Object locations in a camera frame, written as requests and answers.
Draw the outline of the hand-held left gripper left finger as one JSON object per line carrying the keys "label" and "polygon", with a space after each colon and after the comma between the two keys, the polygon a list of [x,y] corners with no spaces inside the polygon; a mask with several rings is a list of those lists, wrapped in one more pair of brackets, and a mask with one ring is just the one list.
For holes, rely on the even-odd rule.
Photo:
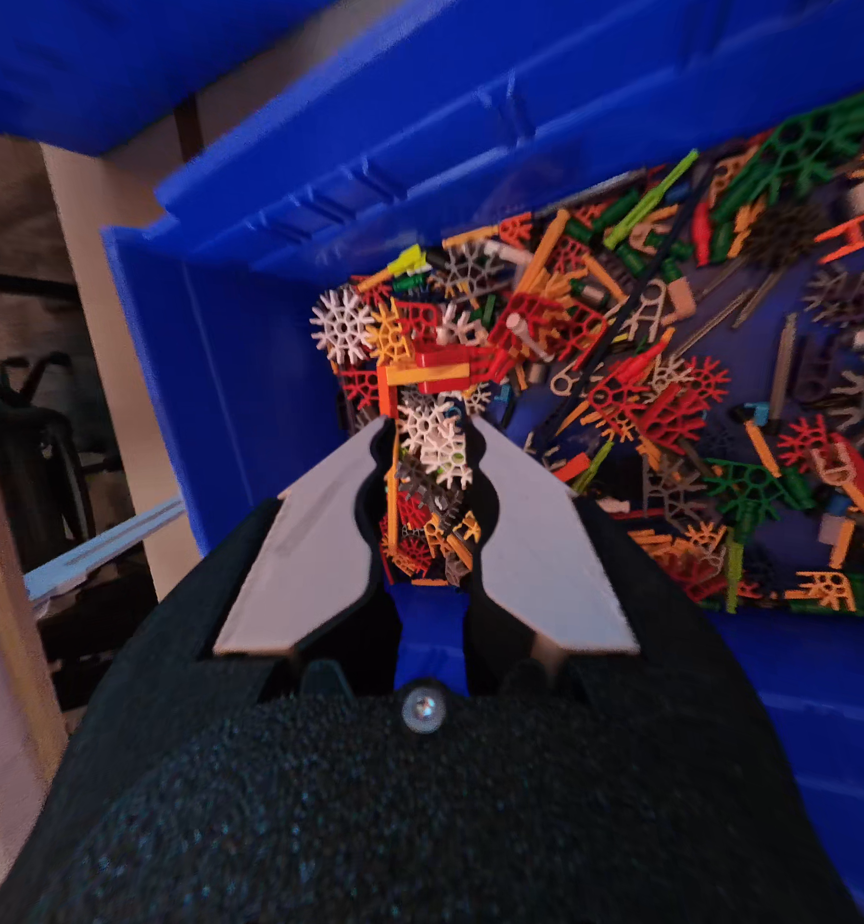
{"label": "hand-held left gripper left finger", "polygon": [[369,595],[378,551],[356,517],[387,418],[293,482],[213,644],[216,656],[299,653]]}

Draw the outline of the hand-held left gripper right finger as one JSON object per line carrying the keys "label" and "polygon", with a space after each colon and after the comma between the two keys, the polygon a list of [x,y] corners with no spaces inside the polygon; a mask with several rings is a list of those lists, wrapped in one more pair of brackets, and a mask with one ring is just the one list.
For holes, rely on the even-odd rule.
{"label": "hand-held left gripper right finger", "polygon": [[468,453],[482,530],[469,631],[481,656],[639,654],[572,491],[485,420]]}

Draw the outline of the pile of colourful construction toy pieces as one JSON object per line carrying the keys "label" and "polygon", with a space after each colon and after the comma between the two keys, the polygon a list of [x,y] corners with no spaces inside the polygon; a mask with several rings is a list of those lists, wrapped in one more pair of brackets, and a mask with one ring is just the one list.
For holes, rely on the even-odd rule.
{"label": "pile of colourful construction toy pieces", "polygon": [[696,603],[864,616],[864,91],[415,245],[308,321],[348,433],[396,424],[390,582],[467,588],[485,421]]}

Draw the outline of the blue plastic bin with label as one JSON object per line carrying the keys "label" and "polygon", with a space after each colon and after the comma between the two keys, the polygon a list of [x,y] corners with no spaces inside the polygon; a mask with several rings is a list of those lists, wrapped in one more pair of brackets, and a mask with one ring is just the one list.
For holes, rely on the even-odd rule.
{"label": "blue plastic bin with label", "polygon": [[[321,290],[692,148],[864,90],[864,2],[406,2],[105,235],[195,538],[337,448]],[[864,911],[864,530],[857,615],[807,601],[715,624],[758,687]]]}

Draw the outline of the white book stand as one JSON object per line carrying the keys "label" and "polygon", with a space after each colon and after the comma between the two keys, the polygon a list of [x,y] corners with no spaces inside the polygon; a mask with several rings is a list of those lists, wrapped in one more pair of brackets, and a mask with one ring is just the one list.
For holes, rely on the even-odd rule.
{"label": "white book stand", "polygon": [[24,584],[29,602],[36,608],[69,593],[80,586],[89,574],[184,514],[184,500],[175,495],[27,572]]}

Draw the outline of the black chair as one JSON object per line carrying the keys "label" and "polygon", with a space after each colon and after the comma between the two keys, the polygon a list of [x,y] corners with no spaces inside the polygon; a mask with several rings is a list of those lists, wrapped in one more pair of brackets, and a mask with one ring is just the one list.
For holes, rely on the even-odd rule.
{"label": "black chair", "polygon": [[0,362],[0,491],[22,571],[30,572],[97,535],[87,476],[123,471],[117,452],[99,449],[83,465],[71,422],[33,401],[48,366],[70,368],[67,353],[31,365]]}

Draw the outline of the empty blue plastic bin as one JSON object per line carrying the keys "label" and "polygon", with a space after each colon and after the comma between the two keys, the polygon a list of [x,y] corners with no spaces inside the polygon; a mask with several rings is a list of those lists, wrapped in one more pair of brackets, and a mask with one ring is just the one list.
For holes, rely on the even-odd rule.
{"label": "empty blue plastic bin", "polygon": [[0,1],[0,134],[103,154],[329,1]]}

